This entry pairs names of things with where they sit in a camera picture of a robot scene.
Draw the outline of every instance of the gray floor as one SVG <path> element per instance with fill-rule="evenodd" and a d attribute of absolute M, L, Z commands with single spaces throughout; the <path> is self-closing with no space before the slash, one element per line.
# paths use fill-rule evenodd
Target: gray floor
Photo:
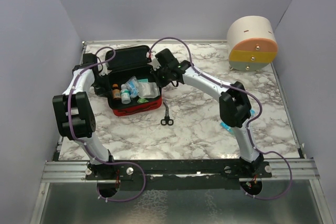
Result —
<path fill-rule="evenodd" d="M 264 182 L 260 195 L 280 193 L 288 181 Z M 120 198 L 136 192 L 120 192 Z M 50 184 L 41 223 L 161 224 L 322 223 L 308 180 L 295 180 L 278 200 L 251 199 L 240 190 L 145 191 L 127 203 L 97 199 L 95 184 Z"/>

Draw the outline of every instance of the open case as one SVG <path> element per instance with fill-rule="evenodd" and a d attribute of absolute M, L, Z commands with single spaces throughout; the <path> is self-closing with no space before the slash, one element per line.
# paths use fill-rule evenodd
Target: open case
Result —
<path fill-rule="evenodd" d="M 108 99 L 109 107 L 117 116 L 131 115 L 138 112 L 154 110 L 162 104 L 162 90 L 159 87 L 160 95 L 156 98 L 146 99 L 146 103 L 138 103 L 139 98 L 131 100 L 129 104 L 121 103 L 121 100 L 114 100 L 112 98 L 112 85 L 118 84 L 119 88 L 126 83 L 132 76 L 138 80 L 148 80 L 148 82 L 155 82 L 154 76 L 151 74 L 153 67 L 148 65 L 151 62 L 147 58 L 148 46 L 136 46 L 129 48 L 122 48 L 116 50 L 115 58 L 108 62 L 108 70 L 111 72 L 104 77 L 104 82 L 108 92 L 104 95 Z M 112 50 L 106 53 L 105 59 L 111 58 Z"/>

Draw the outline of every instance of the wall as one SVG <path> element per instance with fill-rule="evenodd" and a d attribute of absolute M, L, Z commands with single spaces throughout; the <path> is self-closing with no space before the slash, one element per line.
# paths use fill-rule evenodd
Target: wall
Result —
<path fill-rule="evenodd" d="M 83 40 L 225 39 L 242 16 L 265 16 L 275 28 L 290 1 L 61 0 Z"/>
<path fill-rule="evenodd" d="M 0 0 L 0 216 L 29 223 L 57 144 L 52 98 L 78 63 L 81 40 L 59 0 Z"/>
<path fill-rule="evenodd" d="M 335 0 L 293 0 L 275 31 L 275 67 L 299 141 L 316 161 L 336 221 L 335 13 Z"/>

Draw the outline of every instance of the marble surface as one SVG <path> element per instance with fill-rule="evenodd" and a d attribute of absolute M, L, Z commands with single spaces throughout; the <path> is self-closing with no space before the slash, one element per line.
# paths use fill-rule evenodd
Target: marble surface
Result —
<path fill-rule="evenodd" d="M 143 45 L 109 45 L 123 48 Z M 106 45 L 88 45 L 86 52 L 95 53 Z M 256 143 L 263 151 L 275 150 L 285 157 L 299 157 L 285 112 L 276 79 L 270 65 L 259 72 L 229 70 L 227 45 L 223 43 L 189 44 L 196 66 L 228 82 L 240 81 L 262 103 L 261 117 L 252 123 Z M 154 51 L 169 48 L 175 57 L 187 59 L 187 51 L 180 44 L 158 44 Z M 99 53 L 104 58 L 107 50 Z M 219 105 L 196 88 L 169 85 L 163 89 L 173 126 L 162 126 L 165 108 L 117 117 L 108 107 L 107 99 L 95 96 L 93 88 L 89 99 L 96 116 L 96 133 L 115 159 L 203 159 L 238 158 L 236 139 L 220 125 Z M 251 99 L 252 109 L 258 106 Z M 74 142 L 64 139 L 59 160 L 87 160 L 84 151 Z"/>

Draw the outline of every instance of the purple cable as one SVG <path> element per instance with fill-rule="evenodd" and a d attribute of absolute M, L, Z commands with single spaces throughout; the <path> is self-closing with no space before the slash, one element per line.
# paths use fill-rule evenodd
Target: purple cable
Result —
<path fill-rule="evenodd" d="M 228 88 L 228 89 L 233 89 L 233 90 L 236 90 L 236 91 L 245 93 L 245 94 L 249 95 L 250 97 L 252 97 L 252 98 L 258 103 L 258 105 L 259 105 L 259 113 L 258 113 L 254 118 L 248 120 L 247 123 L 246 123 L 246 129 L 247 129 L 248 138 L 249 138 L 249 140 L 250 140 L 250 142 L 251 142 L 252 147 L 253 147 L 256 151 L 258 151 L 259 153 L 261 153 L 261 154 L 263 154 L 263 155 L 267 155 L 267 154 L 270 154 L 270 153 L 274 153 L 274 154 L 278 155 L 279 157 L 281 157 L 281 158 L 285 161 L 286 165 L 288 166 L 288 169 L 289 169 L 289 177 L 290 177 L 290 179 L 289 179 L 289 184 L 288 184 L 288 187 L 286 188 L 286 190 L 283 191 L 281 194 L 279 194 L 279 195 L 277 195 L 277 196 L 266 197 L 266 198 L 265 198 L 265 197 L 258 197 L 258 196 L 255 196 L 255 195 L 251 195 L 251 194 L 249 194 L 249 193 L 247 193 L 247 192 L 245 192 L 245 194 L 248 195 L 248 196 L 250 196 L 250 197 L 252 197 L 252 198 L 255 198 L 255 199 L 261 199 L 261 200 L 273 200 L 273 199 L 278 199 L 278 198 L 282 197 L 283 195 L 285 195 L 285 194 L 290 190 L 290 188 L 291 188 L 291 186 L 292 186 L 292 183 L 293 183 L 293 174 L 292 174 L 292 169 L 290 168 L 290 164 L 289 164 L 289 162 L 285 159 L 284 156 L 282 156 L 282 155 L 281 155 L 280 153 L 278 153 L 278 152 L 275 152 L 275 151 L 263 152 L 263 151 L 261 151 L 260 149 L 258 149 L 258 148 L 255 146 L 255 144 L 253 143 L 253 140 L 252 140 L 252 135 L 251 135 L 251 131 L 250 131 L 250 129 L 249 129 L 249 125 L 250 125 L 251 122 L 253 122 L 254 120 L 258 119 L 258 118 L 261 116 L 261 113 L 262 113 L 262 107 L 263 107 L 263 106 L 261 105 L 261 102 L 258 100 L 258 98 L 256 98 L 253 94 L 251 94 L 250 92 L 248 92 L 248 91 L 246 91 L 246 90 L 243 90 L 243 89 L 239 89 L 239 88 L 236 88 L 236 87 L 232 87 L 232 86 L 229 86 L 229 85 L 222 84 L 222 83 L 220 83 L 220 82 L 214 80 L 213 78 L 211 78 L 211 77 L 209 77 L 209 76 L 206 76 L 205 74 L 202 74 L 200 71 L 198 71 L 198 69 L 196 69 L 195 66 L 194 66 L 194 64 L 193 64 L 192 55 L 191 55 L 191 52 L 190 52 L 190 49 L 189 49 L 188 45 L 187 45 L 184 41 L 182 41 L 181 39 L 178 39 L 178 38 L 175 38 L 175 37 L 164 37 L 164 38 L 161 38 L 161 39 L 157 40 L 157 41 L 151 46 L 151 48 L 149 49 L 149 55 L 151 55 L 151 52 L 152 52 L 154 46 L 155 46 L 157 43 L 159 43 L 159 42 L 161 42 L 161 41 L 163 41 L 163 40 L 165 40 L 165 39 L 173 39 L 173 40 L 177 40 L 177 41 L 181 42 L 181 43 L 185 46 L 185 48 L 187 49 L 188 54 L 189 54 L 189 61 L 190 61 L 191 67 L 194 69 L 194 71 L 195 71 L 197 74 L 199 74 L 199 75 L 202 76 L 203 78 L 205 78 L 205 79 L 211 81 L 212 83 L 214 83 L 214 84 L 216 84 L 216 85 L 219 85 L 220 87 L 225 87 L 225 88 Z"/>
<path fill-rule="evenodd" d="M 81 70 L 81 71 L 79 72 L 79 75 L 77 75 L 77 76 L 75 77 L 75 80 L 74 80 L 74 82 L 73 82 L 73 84 L 72 84 L 72 87 L 76 87 L 76 84 L 77 84 L 77 82 L 78 82 L 79 77 L 80 77 L 86 70 L 88 70 L 88 69 L 90 69 L 90 68 L 93 68 L 93 67 L 95 67 L 95 66 L 98 66 L 98 65 L 102 65 L 102 64 L 104 64 L 104 63 L 107 63 L 107 62 L 109 62 L 110 60 L 113 60 L 113 59 L 115 58 L 116 53 L 115 53 L 115 50 L 114 50 L 112 47 L 102 47 L 102 48 L 100 48 L 100 49 L 96 52 L 96 56 L 97 56 L 97 54 L 98 54 L 101 50 L 103 50 L 103 49 L 107 49 L 107 48 L 108 48 L 108 49 L 111 49 L 111 50 L 113 51 L 113 56 L 112 56 L 110 59 L 106 60 L 106 61 L 103 61 L 103 62 L 99 62 L 99 63 L 95 63 L 95 64 L 92 64 L 92 65 L 89 65 L 89 66 L 87 66 L 86 68 L 84 68 L 83 70 Z M 72 124 L 72 115 L 71 115 L 71 97 L 72 97 L 73 92 L 74 92 L 74 88 L 71 88 L 71 89 L 70 89 L 70 92 L 69 92 L 69 97 L 68 97 L 68 120 L 69 120 L 69 127 L 70 127 L 70 133 L 71 133 L 72 138 L 73 138 L 75 141 L 78 141 L 78 142 L 82 143 L 82 144 L 84 145 L 85 150 L 87 151 L 87 153 L 88 153 L 91 157 L 93 157 L 95 160 L 101 162 L 102 164 L 105 164 L 105 165 L 134 165 L 134 166 L 136 166 L 137 168 L 139 168 L 139 170 L 141 171 L 142 176 L 143 176 L 143 186 L 142 186 L 140 192 L 139 192 L 138 194 L 136 194 L 135 196 L 130 197 L 130 198 L 128 198 L 128 199 L 110 199 L 110 198 L 104 198 L 104 197 L 102 197 L 102 196 L 100 195 L 100 193 L 99 193 L 99 189 L 98 189 L 98 187 L 97 187 L 97 191 L 98 191 L 98 194 L 99 194 L 99 198 L 102 198 L 102 199 L 104 199 L 105 201 L 111 201 L 111 202 L 127 202 L 127 201 L 131 201 L 131 200 L 134 200 L 134 199 L 138 198 L 138 197 L 142 194 L 142 192 L 144 191 L 145 186 L 146 186 L 146 174 L 145 174 L 145 172 L 143 171 L 143 169 L 141 168 L 140 165 L 138 165 L 138 164 L 136 164 L 136 163 L 133 163 L 133 162 L 115 162 L 115 163 L 108 163 L 108 162 L 105 162 L 105 161 L 103 161 L 103 160 L 100 160 L 100 159 L 96 158 L 96 157 L 90 152 L 90 150 L 86 147 L 86 144 L 85 144 L 85 142 L 84 142 L 83 140 L 81 140 L 81 139 L 79 139 L 79 138 L 76 137 L 75 132 L 74 132 L 74 127 L 73 127 L 73 124 Z"/>

